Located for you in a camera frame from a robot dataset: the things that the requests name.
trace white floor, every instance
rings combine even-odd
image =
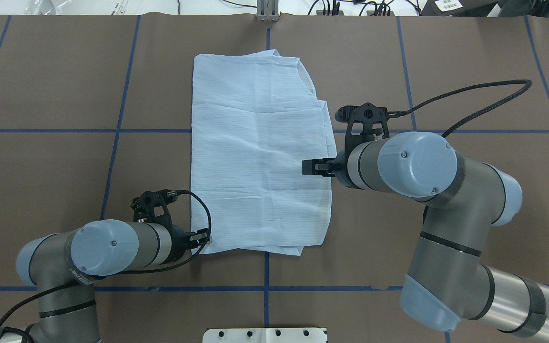
[[[250,7],[239,7],[226,4],[221,0],[179,0],[181,2],[181,14],[235,14],[255,13]],[[232,0],[240,4],[255,5],[255,0]],[[418,0],[420,7],[427,0]],[[177,0],[0,0],[0,14],[32,14],[28,13],[29,7],[36,4],[52,2],[55,12],[58,14],[143,14],[150,11],[159,11],[168,14],[177,14]],[[313,0],[279,0],[279,10],[283,13],[294,15],[306,15]],[[355,5],[351,2],[342,2],[340,9],[345,15],[358,15],[363,4]],[[416,11],[407,0],[394,0],[390,7],[395,15],[416,16]],[[323,9],[318,2],[312,11]]]

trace white cloth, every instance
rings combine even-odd
[[[267,50],[194,59],[191,189],[209,207],[212,243],[299,256],[323,243],[331,179],[301,174],[303,159],[336,156],[325,101],[297,57]],[[206,226],[192,202],[192,229]]]

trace white metal plate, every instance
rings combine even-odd
[[[327,343],[327,329],[209,329],[203,335],[203,343]]]

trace white label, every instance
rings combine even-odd
[[[463,7],[459,0],[437,0],[436,5],[442,12],[452,11]]]

